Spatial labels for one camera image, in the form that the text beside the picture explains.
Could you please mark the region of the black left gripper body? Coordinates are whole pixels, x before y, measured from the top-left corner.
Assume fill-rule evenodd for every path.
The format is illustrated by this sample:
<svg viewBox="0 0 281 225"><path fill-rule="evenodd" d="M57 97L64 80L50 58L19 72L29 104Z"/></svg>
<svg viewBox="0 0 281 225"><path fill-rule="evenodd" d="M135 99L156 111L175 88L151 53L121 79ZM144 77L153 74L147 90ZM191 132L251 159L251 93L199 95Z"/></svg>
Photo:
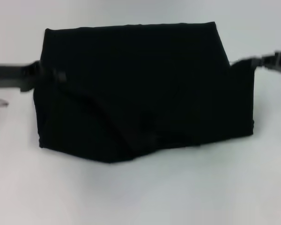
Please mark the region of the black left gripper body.
<svg viewBox="0 0 281 225"><path fill-rule="evenodd" d="M18 88L24 92L23 65L0 64L0 88Z"/></svg>

